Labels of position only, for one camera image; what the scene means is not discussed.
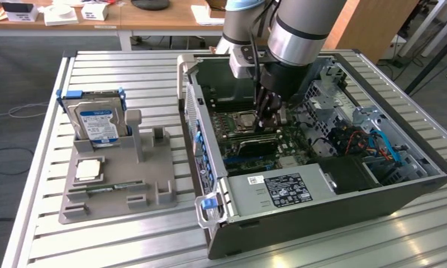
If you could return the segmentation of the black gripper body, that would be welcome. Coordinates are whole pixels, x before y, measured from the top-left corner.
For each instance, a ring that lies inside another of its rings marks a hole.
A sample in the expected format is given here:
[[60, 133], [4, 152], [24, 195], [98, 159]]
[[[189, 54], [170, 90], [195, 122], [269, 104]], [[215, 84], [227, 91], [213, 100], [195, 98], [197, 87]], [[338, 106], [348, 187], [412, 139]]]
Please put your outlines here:
[[313, 64], [293, 66], [283, 63], [265, 64], [261, 85], [282, 98], [291, 98], [303, 83]]

